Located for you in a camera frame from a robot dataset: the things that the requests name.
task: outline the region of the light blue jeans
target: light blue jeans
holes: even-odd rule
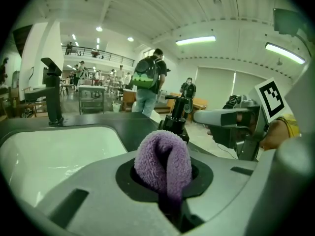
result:
[[[138,89],[136,93],[136,112],[142,112],[150,118],[151,113],[156,106],[157,95],[148,89]]]

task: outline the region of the gray plastic surface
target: gray plastic surface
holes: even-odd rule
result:
[[[274,151],[264,153],[260,162],[239,161],[190,151],[191,157],[207,164],[214,180],[200,196],[188,199],[192,214],[205,223],[185,235],[244,235],[244,231],[268,176]],[[82,168],[51,190],[37,209],[49,216],[76,188],[89,195],[66,230],[81,236],[165,235],[181,233],[161,213],[157,204],[130,199],[117,185],[116,170],[136,156],[136,151],[101,160]],[[251,176],[233,167],[254,170]]]

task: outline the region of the white basin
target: white basin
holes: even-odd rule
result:
[[[13,194],[35,207],[85,165],[125,153],[116,132],[107,127],[48,129],[9,137],[0,147],[0,168]]]

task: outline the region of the railing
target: railing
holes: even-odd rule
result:
[[[83,57],[92,57],[94,59],[104,59],[109,60],[112,62],[117,62],[122,65],[130,65],[133,66],[134,60],[129,59],[114,53],[109,53],[102,50],[92,49],[88,47],[78,47],[73,46],[72,49],[67,50],[67,46],[62,46],[63,53],[65,55],[76,55],[76,56],[83,56]]]

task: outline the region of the purple towel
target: purple towel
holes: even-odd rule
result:
[[[191,161],[185,142],[174,133],[158,130],[147,135],[138,149],[134,168],[147,186],[180,203],[191,182]]]

